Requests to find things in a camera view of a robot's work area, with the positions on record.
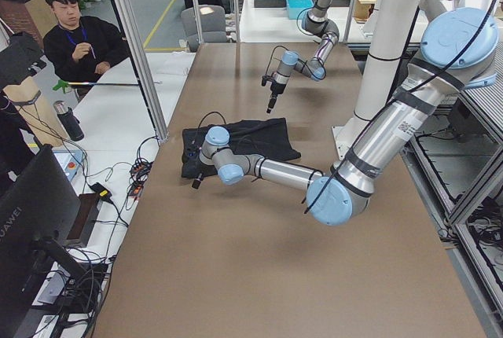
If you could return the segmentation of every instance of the cardboard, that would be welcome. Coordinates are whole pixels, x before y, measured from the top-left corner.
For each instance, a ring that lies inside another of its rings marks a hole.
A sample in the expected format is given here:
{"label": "cardboard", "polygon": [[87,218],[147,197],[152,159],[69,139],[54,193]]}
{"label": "cardboard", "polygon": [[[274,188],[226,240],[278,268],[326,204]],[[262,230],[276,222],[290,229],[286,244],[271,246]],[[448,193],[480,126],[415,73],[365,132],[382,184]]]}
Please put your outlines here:
{"label": "cardboard", "polygon": [[45,0],[10,2],[0,0],[0,17],[14,32],[26,31],[43,48],[43,38],[57,24]]}
{"label": "cardboard", "polygon": [[376,0],[356,0],[354,3],[353,17],[356,22],[365,23],[372,14]]}
{"label": "cardboard", "polygon": [[[20,85],[8,85],[3,91],[11,101],[26,102],[31,101],[40,89],[33,78],[29,76]],[[33,105],[17,106],[16,108],[42,144],[59,147],[63,145],[61,138],[68,138],[53,107],[43,94]]]}

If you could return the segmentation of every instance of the trash bin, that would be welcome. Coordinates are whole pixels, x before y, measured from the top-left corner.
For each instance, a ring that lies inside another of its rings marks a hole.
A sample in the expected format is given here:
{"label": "trash bin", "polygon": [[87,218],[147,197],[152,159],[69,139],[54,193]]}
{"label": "trash bin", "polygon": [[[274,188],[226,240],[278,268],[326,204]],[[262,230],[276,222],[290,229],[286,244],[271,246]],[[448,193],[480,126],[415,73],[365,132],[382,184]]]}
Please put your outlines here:
{"label": "trash bin", "polygon": [[43,37],[57,23],[45,0],[0,0],[0,17],[14,31],[26,31],[43,48]]}

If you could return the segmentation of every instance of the chair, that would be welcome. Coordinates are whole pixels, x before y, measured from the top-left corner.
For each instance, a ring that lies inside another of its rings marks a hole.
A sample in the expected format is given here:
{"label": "chair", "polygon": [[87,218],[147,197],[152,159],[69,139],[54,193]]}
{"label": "chair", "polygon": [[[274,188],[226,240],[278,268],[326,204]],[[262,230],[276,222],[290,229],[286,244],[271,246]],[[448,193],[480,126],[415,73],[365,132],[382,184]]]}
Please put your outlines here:
{"label": "chair", "polygon": [[[227,42],[226,12],[222,6],[200,6],[200,17],[205,42]],[[181,14],[181,18],[189,50],[194,53],[199,47],[194,8],[185,9]]]}

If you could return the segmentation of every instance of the man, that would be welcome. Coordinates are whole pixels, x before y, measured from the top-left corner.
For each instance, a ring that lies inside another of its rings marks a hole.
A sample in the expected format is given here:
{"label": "man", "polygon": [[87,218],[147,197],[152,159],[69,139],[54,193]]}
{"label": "man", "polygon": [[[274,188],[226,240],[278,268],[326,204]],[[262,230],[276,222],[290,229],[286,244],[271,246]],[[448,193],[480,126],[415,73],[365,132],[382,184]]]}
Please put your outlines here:
{"label": "man", "polygon": [[44,52],[64,81],[96,82],[128,57],[119,30],[97,17],[81,16],[79,0],[46,0],[57,26],[44,37]]}

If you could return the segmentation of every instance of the black garment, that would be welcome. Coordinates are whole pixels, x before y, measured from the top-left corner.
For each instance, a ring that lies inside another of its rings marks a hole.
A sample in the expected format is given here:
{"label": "black garment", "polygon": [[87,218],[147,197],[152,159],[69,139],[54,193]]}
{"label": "black garment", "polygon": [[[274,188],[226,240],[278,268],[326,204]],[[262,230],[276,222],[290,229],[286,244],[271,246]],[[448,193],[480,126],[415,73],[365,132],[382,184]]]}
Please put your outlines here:
{"label": "black garment", "polygon": [[20,129],[30,131],[13,105],[0,95],[0,196],[13,183],[9,171],[20,175],[35,156],[24,142]]}
{"label": "black garment", "polygon": [[[91,44],[94,55],[91,51],[75,63],[72,54],[82,42]],[[54,64],[56,75],[64,81],[75,82],[96,82],[101,77],[94,73],[98,63],[107,61],[113,67],[128,57],[127,45],[119,30],[92,16],[80,17],[80,26],[73,31],[60,26],[52,28],[44,37],[44,52]]]}
{"label": "black garment", "polygon": [[[182,131],[184,151],[182,154],[182,177],[195,178],[203,171],[204,176],[216,175],[215,167],[199,166],[199,148],[204,137],[213,125],[200,128],[186,128]],[[285,118],[268,120],[241,120],[236,123],[223,124],[229,131],[229,147],[236,155],[262,155],[276,161],[287,161],[300,158],[288,140]]]}

